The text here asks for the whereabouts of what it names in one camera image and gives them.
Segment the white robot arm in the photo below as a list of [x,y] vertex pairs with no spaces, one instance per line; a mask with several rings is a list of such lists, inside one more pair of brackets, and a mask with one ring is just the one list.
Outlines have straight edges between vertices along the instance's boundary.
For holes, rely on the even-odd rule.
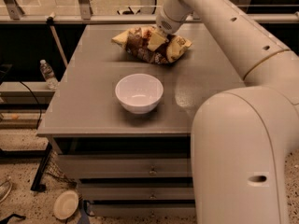
[[197,224],[289,224],[284,170],[299,145],[299,58],[229,0],[164,0],[156,24],[173,34],[191,12],[245,84],[194,116]]

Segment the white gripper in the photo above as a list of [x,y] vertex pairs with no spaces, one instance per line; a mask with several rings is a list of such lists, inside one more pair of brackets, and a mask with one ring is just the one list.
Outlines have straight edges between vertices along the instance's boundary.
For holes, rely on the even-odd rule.
[[192,9],[182,0],[164,0],[163,6],[156,16],[156,26],[163,31],[154,31],[148,42],[148,49],[155,51],[168,41],[167,35],[174,34],[186,21]]

